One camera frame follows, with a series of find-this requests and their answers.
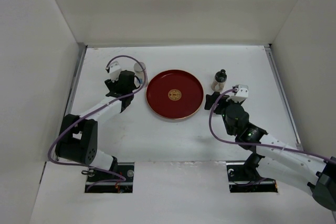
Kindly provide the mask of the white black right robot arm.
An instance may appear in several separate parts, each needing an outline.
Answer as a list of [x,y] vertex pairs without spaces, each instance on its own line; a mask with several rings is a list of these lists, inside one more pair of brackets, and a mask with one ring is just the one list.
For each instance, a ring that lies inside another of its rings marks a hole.
[[242,103],[248,90],[233,87],[206,95],[205,109],[220,115],[233,145],[251,152],[244,163],[244,175],[251,180],[272,178],[300,189],[319,205],[335,211],[335,157],[324,157],[291,148],[252,124]]

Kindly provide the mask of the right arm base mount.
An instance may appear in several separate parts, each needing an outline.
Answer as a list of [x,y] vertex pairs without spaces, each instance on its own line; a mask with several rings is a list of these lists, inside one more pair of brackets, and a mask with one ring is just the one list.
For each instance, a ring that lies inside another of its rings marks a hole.
[[248,172],[243,161],[226,163],[229,191],[231,193],[277,193],[274,179],[262,178],[257,172]]

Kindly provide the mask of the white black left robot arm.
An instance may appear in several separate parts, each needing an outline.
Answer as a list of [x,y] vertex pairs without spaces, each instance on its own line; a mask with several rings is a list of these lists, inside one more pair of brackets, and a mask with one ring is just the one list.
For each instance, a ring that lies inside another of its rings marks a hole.
[[122,113],[132,102],[139,78],[129,70],[122,70],[117,80],[105,81],[109,93],[97,105],[81,115],[67,114],[54,147],[57,157],[82,166],[97,168],[106,181],[118,175],[118,160],[98,148],[99,128],[106,121]]

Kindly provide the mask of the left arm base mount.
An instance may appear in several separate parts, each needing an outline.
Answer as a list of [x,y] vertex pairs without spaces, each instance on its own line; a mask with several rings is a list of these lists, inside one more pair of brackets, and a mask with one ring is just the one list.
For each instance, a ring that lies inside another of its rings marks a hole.
[[93,194],[128,194],[133,192],[134,163],[119,163],[115,173],[124,177],[108,174],[96,169],[82,170],[86,176],[85,193]]

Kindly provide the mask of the blue-label jar silver lid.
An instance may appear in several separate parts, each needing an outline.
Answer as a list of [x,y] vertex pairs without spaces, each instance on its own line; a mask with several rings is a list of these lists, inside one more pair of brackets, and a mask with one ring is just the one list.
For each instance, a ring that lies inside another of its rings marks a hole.
[[135,72],[135,76],[136,76],[136,80],[138,82],[139,85],[143,85],[146,87],[148,85],[148,77],[146,74],[146,66],[143,62],[140,63],[135,63],[133,66],[134,72]]

